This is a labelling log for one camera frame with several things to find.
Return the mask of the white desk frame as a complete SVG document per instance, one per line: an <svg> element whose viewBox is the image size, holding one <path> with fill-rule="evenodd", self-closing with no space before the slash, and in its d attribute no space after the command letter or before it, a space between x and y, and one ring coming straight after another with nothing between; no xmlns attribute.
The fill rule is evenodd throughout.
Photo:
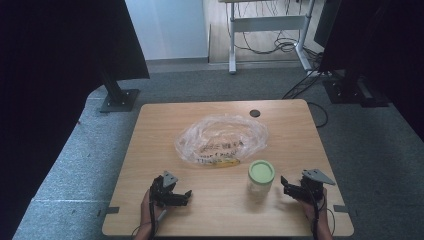
<svg viewBox="0 0 424 240"><path fill-rule="evenodd" d="M312 13L316 0L308 0L308 8L303 15L284 15L284 16L264 16L264 17L236 17L236 5L239 3L267 1L267 0L218 0L219 3L225 3L230 6L229 14L229 58L228 67L229 73L237 72L236 66L236 44L235 34L245 32L265 32L290 30L298 31L299 38L294 44L294 50L297 57L307 73L312 73L312 68L307 56L304 53L304 43L308 33L309 25L312 19Z"/></svg>

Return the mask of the glass jar with green lid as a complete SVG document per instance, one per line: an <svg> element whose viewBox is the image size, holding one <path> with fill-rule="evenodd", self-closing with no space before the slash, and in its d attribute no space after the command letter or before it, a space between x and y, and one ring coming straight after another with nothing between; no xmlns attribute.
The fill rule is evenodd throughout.
<svg viewBox="0 0 424 240"><path fill-rule="evenodd" d="M273 165L266 160L255 160L249 165L247 189L254 196L268 194L275 178Z"/></svg>

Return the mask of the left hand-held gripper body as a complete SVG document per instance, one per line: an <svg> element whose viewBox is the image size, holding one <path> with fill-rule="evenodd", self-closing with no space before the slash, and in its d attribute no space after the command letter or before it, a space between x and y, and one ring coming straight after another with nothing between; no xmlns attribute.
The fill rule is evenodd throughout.
<svg viewBox="0 0 424 240"><path fill-rule="evenodd" d="M177 181L178 178L168 171L156 177L149 189L150 203L159 207L176 206L178 197L173 193L173 189Z"/></svg>

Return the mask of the dark monitor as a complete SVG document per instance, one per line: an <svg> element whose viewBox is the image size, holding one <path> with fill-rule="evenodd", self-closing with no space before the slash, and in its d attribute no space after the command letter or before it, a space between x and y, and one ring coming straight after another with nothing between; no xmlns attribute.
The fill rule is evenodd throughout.
<svg viewBox="0 0 424 240"><path fill-rule="evenodd" d="M326 47L342 0L325 0L317 25L314 41Z"/></svg>

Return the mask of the person's left hand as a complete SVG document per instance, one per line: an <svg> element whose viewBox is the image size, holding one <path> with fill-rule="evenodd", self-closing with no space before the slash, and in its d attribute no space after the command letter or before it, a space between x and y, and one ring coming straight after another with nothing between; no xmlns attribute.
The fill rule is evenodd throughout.
<svg viewBox="0 0 424 240"><path fill-rule="evenodd" d="M155 203L153 203L153 212L155 214L155 220L160 222L165 214L167 213L166 207L159 207ZM149 191L146 191L143 200L141 202L141 220L140 226L146 227L150 226L152 223L151 214L150 214L150 195Z"/></svg>

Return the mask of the person's right hand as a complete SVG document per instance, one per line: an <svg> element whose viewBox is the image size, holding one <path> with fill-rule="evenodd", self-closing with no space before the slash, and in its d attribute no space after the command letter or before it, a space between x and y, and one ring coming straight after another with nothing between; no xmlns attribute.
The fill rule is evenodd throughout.
<svg viewBox="0 0 424 240"><path fill-rule="evenodd" d="M299 200L302 206L304 214L310 224L313 224L315 220L318 222L328 222L327 216L327 189L323 189L323 199L315 204L310 204Z"/></svg>

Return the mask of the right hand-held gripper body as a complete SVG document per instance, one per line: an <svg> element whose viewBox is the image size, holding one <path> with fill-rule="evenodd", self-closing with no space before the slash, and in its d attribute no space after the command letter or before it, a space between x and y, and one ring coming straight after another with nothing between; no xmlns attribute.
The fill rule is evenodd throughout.
<svg viewBox="0 0 424 240"><path fill-rule="evenodd" d="M335 185L335 182L319 169L303 170L300 183L302 188L300 199L308 203L323 199L324 184Z"/></svg>

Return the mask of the black metal stand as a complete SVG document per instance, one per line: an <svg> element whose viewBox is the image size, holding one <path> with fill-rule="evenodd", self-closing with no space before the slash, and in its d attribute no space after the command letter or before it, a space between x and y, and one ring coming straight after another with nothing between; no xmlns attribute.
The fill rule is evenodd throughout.
<svg viewBox="0 0 424 240"><path fill-rule="evenodd" d="M332 104L359 104L363 108L388 107L390 100L365 76L332 71L323 86Z"/></svg>
<svg viewBox="0 0 424 240"><path fill-rule="evenodd" d="M139 90L122 89L117 81L108 74L102 64L98 64L97 68L102 83L107 90L107 96L103 101L100 112L131 112L139 95Z"/></svg>

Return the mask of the black curtain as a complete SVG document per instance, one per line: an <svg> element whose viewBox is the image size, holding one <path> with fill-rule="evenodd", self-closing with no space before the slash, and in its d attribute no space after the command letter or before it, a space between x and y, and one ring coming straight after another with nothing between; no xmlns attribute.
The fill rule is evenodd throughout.
<svg viewBox="0 0 424 240"><path fill-rule="evenodd" d="M125 0L0 0L0 240L103 78L147 75Z"/></svg>
<svg viewBox="0 0 424 240"><path fill-rule="evenodd" d="M342 0L319 70L365 76L424 141L424 0Z"/></svg>

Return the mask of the clear plastic bag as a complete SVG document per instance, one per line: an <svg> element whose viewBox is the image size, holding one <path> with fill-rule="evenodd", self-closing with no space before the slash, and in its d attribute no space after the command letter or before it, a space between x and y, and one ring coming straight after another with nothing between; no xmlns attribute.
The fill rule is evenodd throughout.
<svg viewBox="0 0 424 240"><path fill-rule="evenodd" d="M240 115L208 115L174 140L179 157L202 166L234 166L267 147L268 128Z"/></svg>

